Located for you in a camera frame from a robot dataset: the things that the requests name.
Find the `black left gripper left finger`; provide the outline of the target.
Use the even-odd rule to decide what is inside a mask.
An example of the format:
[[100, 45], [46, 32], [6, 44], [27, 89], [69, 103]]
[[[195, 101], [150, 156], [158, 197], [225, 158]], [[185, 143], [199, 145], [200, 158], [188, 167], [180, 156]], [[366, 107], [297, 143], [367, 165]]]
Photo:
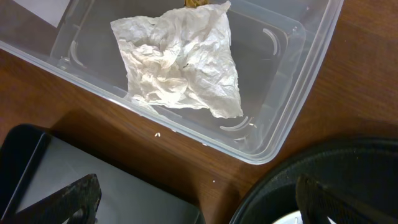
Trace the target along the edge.
[[88, 174], [1, 223], [95, 224], [101, 196], [97, 175]]

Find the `grey plate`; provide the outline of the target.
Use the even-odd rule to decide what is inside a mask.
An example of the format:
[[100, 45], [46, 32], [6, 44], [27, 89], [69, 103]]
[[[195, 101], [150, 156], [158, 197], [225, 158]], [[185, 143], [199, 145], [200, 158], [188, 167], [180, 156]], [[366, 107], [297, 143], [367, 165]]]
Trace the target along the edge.
[[280, 217], [272, 224], [303, 224], [302, 216], [299, 210]]

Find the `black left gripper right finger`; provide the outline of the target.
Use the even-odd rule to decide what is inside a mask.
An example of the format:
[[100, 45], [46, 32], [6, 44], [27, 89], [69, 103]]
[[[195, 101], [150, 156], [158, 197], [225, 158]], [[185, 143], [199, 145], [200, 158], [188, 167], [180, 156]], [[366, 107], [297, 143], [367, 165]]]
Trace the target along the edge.
[[295, 200], [304, 223], [397, 223], [397, 218], [306, 175], [295, 185]]

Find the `white tissue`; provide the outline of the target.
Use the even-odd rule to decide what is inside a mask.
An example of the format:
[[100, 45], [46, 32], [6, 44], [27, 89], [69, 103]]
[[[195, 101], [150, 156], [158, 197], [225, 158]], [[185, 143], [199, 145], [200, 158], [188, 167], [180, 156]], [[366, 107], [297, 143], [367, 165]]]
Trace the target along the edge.
[[110, 23], [127, 71], [126, 99], [150, 108], [243, 115], [231, 55], [230, 1], [172, 9]]

